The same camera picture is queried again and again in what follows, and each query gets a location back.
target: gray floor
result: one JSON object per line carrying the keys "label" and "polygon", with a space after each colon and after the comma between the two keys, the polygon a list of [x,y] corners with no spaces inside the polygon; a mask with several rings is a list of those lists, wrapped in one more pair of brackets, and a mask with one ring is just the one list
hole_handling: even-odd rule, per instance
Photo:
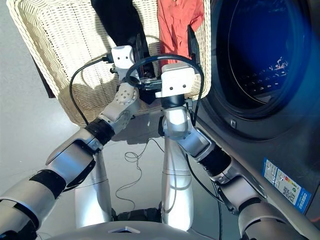
{"label": "gray floor", "polygon": [[[15,27],[5,5],[0,2],[0,194],[19,180],[41,169],[48,155],[79,128],[72,124],[56,99],[49,99],[31,55]],[[157,135],[159,113],[134,119],[128,129],[109,142],[104,150],[111,188],[111,201],[117,213],[130,211],[130,202],[115,197],[115,190],[139,177],[136,166],[124,160],[125,152],[140,153],[148,138]],[[149,143],[140,167],[143,176],[134,187],[120,195],[135,201],[136,207],[158,206],[161,199],[163,153]],[[206,173],[195,163],[196,174],[212,190]],[[201,233],[218,237],[217,203],[195,182],[194,224]],[[62,194],[39,232],[47,239],[75,228],[74,192]],[[239,239],[238,219],[224,206],[223,239]]]}

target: washing machine door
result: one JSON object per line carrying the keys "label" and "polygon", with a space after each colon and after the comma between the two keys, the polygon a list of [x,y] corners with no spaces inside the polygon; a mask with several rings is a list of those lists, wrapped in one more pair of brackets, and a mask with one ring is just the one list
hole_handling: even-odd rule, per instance
{"label": "washing machine door", "polygon": [[317,0],[214,1],[211,89],[200,115],[230,154],[266,178],[267,164],[283,173],[270,171],[269,182],[301,213],[312,208],[318,224],[319,12]]}

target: washing machine drum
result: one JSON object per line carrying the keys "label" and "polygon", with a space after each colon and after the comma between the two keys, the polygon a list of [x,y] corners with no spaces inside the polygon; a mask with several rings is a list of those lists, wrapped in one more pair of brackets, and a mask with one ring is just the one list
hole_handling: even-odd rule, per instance
{"label": "washing machine drum", "polygon": [[237,136],[275,138],[300,121],[319,95],[319,83],[310,77],[314,69],[308,73],[308,4],[228,0],[214,7],[212,85],[205,108]]}

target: black cable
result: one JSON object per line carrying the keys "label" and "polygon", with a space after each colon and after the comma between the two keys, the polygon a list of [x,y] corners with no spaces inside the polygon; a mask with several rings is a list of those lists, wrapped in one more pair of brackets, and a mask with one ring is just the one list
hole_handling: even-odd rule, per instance
{"label": "black cable", "polygon": [[211,196],[213,197],[215,200],[217,200],[219,203],[221,204],[225,204],[223,201],[221,201],[217,196],[215,196],[212,192],[209,191],[208,188],[206,188],[206,186],[199,180],[199,178],[197,178],[197,176],[195,175],[194,171],[192,170],[191,166],[190,166],[190,162],[189,162],[189,158],[188,155],[185,155],[185,159],[186,159],[186,163],[188,164],[188,167],[190,169],[190,172],[192,174],[192,176],[194,177],[194,179],[201,185],[201,187],[203,187],[203,189]]}
{"label": "black cable", "polygon": [[126,72],[126,75],[125,75],[125,81],[133,87],[136,87],[136,88],[143,87],[143,84],[141,82],[139,82],[138,84],[133,82],[132,79],[130,78],[130,75],[134,72],[134,70],[140,68],[141,66],[143,66],[145,64],[152,63],[155,61],[161,61],[161,60],[178,60],[178,61],[184,62],[186,64],[189,64],[191,67],[193,67],[196,70],[196,72],[198,72],[200,74],[201,83],[200,83],[199,96],[198,96],[198,100],[196,102],[194,116],[192,119],[192,125],[195,126],[196,121],[197,121],[197,116],[198,116],[200,99],[201,99],[202,93],[204,91],[204,86],[205,86],[205,75],[204,75],[204,72],[202,71],[201,67],[199,65],[197,65],[194,61],[192,61],[189,58],[186,58],[184,56],[175,55],[175,54],[160,54],[160,55],[156,55],[156,56],[149,56],[149,57],[143,58],[141,60],[138,60],[135,64],[133,64],[128,69],[128,71]]}
{"label": "black cable", "polygon": [[[214,182],[212,182],[213,189],[215,194],[218,196],[218,189],[217,186]],[[222,233],[223,233],[223,228],[222,228],[222,211],[221,211],[221,203],[218,202],[218,211],[219,211],[219,240],[222,240]]]}
{"label": "black cable", "polygon": [[92,61],[92,62],[87,63],[86,65],[80,67],[77,71],[75,71],[75,73],[72,75],[71,80],[70,80],[69,93],[70,93],[71,101],[72,101],[73,105],[75,106],[75,108],[77,109],[77,111],[79,112],[79,114],[81,115],[81,117],[82,117],[82,119],[84,120],[84,122],[85,122],[86,125],[88,125],[89,122],[88,122],[87,118],[85,117],[84,113],[83,113],[83,112],[81,111],[81,109],[78,107],[78,105],[77,105],[77,103],[76,103],[76,101],[75,101],[75,99],[74,99],[74,95],[73,95],[73,92],[72,92],[72,84],[73,84],[73,82],[74,82],[74,80],[75,80],[76,75],[77,75],[79,72],[81,72],[83,69],[85,69],[85,68],[87,68],[87,67],[89,67],[89,66],[91,66],[91,65],[97,64],[97,63],[99,63],[99,62],[101,62],[101,61],[105,61],[105,60],[106,60],[106,58],[105,58],[105,57],[102,57],[102,58],[99,58],[99,59],[97,59],[97,60],[94,60],[94,61]]}
{"label": "black cable", "polygon": [[130,183],[128,183],[128,184],[122,185],[121,187],[119,187],[119,188],[115,191],[115,196],[116,196],[118,199],[131,202],[131,203],[133,204],[133,209],[132,209],[132,211],[135,210],[135,208],[136,208],[136,203],[135,203],[133,200],[131,200],[131,199],[118,196],[118,192],[133,187],[133,186],[134,186],[135,184],[137,184],[137,183],[140,181],[140,179],[142,178],[143,171],[142,171],[142,169],[141,169],[140,166],[139,166],[139,160],[140,160],[140,158],[142,157],[142,155],[144,154],[144,152],[146,151],[147,146],[149,145],[150,141],[155,142],[155,144],[158,146],[158,148],[159,148],[163,153],[165,152],[165,151],[161,148],[161,146],[159,145],[159,143],[158,143],[156,140],[154,140],[153,138],[150,138],[150,139],[146,142],[146,144],[145,144],[145,146],[144,146],[144,148],[143,148],[143,150],[142,150],[142,152],[141,152],[140,154],[136,154],[135,152],[132,152],[132,151],[128,151],[128,152],[126,152],[126,153],[124,154],[124,159],[125,159],[128,163],[135,163],[135,164],[136,164],[136,169],[140,172],[140,176],[138,177],[137,180],[135,180],[135,181],[133,181],[133,182],[130,182]]}

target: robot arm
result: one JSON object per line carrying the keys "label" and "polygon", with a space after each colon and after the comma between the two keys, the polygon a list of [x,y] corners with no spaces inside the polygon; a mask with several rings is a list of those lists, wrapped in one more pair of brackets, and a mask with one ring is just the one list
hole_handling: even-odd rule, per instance
{"label": "robot arm", "polygon": [[177,142],[203,166],[218,185],[228,210],[239,216],[242,240],[305,240],[273,205],[259,182],[232,156],[226,154],[200,129],[189,125],[188,134]]}
{"label": "robot arm", "polygon": [[[113,48],[112,56],[117,60],[124,59],[115,62],[120,73],[134,64],[130,46]],[[51,212],[59,195],[85,180],[96,164],[93,155],[124,129],[138,110],[138,89],[121,83],[114,100],[93,122],[54,150],[44,169],[0,196],[0,239],[36,239],[36,230]]]}

